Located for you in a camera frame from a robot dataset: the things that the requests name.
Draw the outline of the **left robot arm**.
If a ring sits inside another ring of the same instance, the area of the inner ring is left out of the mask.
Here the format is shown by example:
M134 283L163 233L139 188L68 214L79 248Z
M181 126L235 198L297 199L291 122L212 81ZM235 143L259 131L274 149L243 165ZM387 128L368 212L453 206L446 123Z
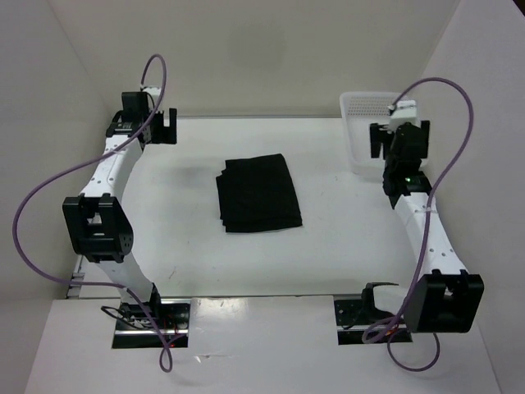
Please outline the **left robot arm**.
M158 289L132 253L134 232L121 200L145 146L176 143L177 111L164 112L160 95L155 86L122 93L122 109L106 130L106 158L80 194L62 204L73 250L119 286L124 315L134 316L146 328L161 323L164 308Z

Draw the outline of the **black shorts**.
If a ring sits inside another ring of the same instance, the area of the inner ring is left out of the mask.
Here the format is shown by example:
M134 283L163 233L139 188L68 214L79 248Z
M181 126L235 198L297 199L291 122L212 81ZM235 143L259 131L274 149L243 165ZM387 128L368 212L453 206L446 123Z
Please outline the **black shorts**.
M271 154L225 161L216 177L220 219L227 233L249 234L303 226L285 157Z

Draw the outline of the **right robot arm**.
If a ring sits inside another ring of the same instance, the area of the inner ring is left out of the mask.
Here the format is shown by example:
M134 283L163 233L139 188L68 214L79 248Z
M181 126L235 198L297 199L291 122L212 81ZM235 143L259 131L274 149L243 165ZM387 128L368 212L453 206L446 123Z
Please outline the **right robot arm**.
M416 257L414 277L395 317L411 332L466 333L485 290L448 239L437 211L431 182L422 170L430 123L410 122L391 130L369 126L372 158L383 158L382 186L399 216Z

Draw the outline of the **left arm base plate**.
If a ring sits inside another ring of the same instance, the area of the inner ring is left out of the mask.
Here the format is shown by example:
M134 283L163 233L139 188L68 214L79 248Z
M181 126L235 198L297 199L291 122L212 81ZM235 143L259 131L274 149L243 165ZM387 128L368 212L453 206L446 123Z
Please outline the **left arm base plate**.
M170 348L186 348L189 340L190 299L166 298L160 311L152 316ZM101 310L116 321L113 349L162 348L162 342L151 321L141 308L124 304L102 306Z

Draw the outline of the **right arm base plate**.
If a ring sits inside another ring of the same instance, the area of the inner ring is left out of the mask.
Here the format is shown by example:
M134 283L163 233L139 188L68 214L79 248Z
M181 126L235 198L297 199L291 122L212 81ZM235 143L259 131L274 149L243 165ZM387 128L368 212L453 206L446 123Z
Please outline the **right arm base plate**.
M379 310L369 296L346 295L334 298L337 339L339 346L362 345L367 327L392 313Z

